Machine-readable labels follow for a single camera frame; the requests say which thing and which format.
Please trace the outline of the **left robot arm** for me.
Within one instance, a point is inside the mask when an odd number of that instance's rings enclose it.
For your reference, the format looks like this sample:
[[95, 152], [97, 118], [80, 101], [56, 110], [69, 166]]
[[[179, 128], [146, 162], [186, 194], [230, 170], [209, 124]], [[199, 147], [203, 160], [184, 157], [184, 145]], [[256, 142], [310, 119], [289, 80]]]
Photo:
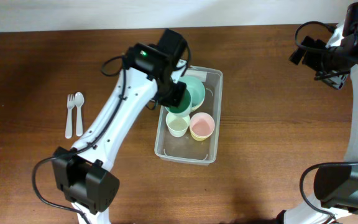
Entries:
[[134, 121], [150, 101], [178, 106], [188, 68], [181, 59], [186, 40], [167, 29], [157, 44], [135, 44], [120, 57], [117, 84], [93, 124], [71, 149], [58, 147], [52, 161], [58, 190], [71, 202], [80, 223], [109, 223], [108, 208], [120, 181], [110, 172]]

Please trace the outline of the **cream white cup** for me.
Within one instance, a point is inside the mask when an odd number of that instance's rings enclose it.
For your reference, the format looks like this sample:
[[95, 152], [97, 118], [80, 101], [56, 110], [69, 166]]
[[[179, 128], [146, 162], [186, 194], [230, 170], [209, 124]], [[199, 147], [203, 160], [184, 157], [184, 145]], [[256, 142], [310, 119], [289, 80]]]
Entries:
[[165, 118], [165, 122], [168, 127], [169, 133], [173, 137], [180, 138], [185, 135], [190, 125], [190, 117], [179, 117], [173, 113], [168, 113]]

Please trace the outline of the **white plastic fork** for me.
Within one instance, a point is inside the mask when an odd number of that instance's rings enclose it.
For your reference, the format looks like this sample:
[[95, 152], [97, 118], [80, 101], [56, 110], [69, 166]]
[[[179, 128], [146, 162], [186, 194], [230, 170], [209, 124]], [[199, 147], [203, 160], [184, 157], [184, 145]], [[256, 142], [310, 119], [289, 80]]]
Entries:
[[65, 138], [70, 139], [73, 135], [72, 109], [74, 108], [74, 95], [67, 96], [67, 121], [65, 126]]

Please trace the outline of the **yellow bowl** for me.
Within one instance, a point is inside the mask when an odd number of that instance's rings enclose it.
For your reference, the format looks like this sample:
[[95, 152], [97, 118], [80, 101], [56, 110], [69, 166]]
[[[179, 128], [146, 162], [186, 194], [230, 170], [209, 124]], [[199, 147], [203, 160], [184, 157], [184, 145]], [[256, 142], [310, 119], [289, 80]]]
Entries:
[[196, 111], [201, 105], [203, 104], [203, 102], [201, 102], [201, 103], [198, 103], [197, 105], [195, 105], [195, 106], [192, 106], [191, 107], [191, 112], [194, 112], [194, 111]]

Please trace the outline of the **white plastic spoon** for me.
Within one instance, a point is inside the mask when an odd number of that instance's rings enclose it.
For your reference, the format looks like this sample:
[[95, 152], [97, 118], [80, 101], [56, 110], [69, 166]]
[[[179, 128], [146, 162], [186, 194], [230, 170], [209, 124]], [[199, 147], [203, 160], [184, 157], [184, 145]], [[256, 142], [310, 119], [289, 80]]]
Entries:
[[82, 112], [81, 108], [85, 102], [85, 98], [81, 92], [75, 93], [74, 98], [75, 106], [76, 106], [76, 135], [83, 135], [83, 120], [82, 120]]

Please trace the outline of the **green bowl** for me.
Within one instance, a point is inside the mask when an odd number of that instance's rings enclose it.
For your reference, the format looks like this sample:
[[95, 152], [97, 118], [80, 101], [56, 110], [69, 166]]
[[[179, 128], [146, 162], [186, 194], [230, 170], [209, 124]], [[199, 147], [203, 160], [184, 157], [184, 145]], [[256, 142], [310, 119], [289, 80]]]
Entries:
[[179, 81], [186, 84], [186, 89], [191, 94], [192, 106], [204, 102], [206, 90], [200, 79], [192, 76], [183, 76]]

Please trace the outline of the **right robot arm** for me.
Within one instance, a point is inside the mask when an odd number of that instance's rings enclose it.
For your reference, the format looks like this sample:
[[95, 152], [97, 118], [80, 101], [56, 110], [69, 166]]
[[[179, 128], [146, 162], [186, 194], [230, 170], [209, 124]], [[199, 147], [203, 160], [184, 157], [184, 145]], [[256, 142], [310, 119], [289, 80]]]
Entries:
[[312, 68], [314, 80], [340, 90], [351, 79], [353, 92], [351, 135], [342, 162], [326, 162], [307, 168], [300, 177], [303, 203], [284, 210], [275, 223], [337, 223], [358, 215], [358, 2], [347, 8], [336, 26], [323, 24], [332, 34], [328, 42], [306, 36], [295, 41], [289, 60]]

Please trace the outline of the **pink cup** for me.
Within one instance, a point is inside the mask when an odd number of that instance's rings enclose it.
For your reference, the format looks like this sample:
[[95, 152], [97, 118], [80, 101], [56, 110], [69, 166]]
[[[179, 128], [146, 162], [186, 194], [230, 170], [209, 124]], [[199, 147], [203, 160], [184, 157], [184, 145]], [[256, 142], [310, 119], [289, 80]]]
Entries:
[[192, 129], [197, 135], [205, 136], [210, 131], [214, 131], [214, 119], [208, 113], [196, 113], [190, 119], [190, 129]]

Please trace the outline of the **green cup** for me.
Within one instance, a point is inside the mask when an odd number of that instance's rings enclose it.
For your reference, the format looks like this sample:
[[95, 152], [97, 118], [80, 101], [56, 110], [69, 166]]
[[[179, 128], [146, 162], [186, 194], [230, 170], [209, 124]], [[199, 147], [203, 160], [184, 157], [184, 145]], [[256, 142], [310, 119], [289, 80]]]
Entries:
[[181, 102], [178, 106], [168, 106], [165, 109], [169, 113], [173, 113], [175, 116], [185, 117], [190, 114], [191, 107], [192, 107], [191, 94], [188, 90], [185, 90], [185, 94], [183, 95], [183, 98], [181, 99]]

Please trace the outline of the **yellow cup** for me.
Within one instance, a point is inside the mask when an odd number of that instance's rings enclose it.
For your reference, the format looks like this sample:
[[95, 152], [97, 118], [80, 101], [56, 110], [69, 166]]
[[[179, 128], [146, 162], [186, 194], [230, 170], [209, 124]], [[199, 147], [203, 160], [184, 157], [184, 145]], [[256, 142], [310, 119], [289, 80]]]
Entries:
[[192, 129], [190, 130], [191, 136], [195, 141], [204, 141], [206, 139], [208, 139], [211, 135], [212, 135], [212, 131], [210, 131], [207, 135], [205, 136], [200, 136], [197, 135]]

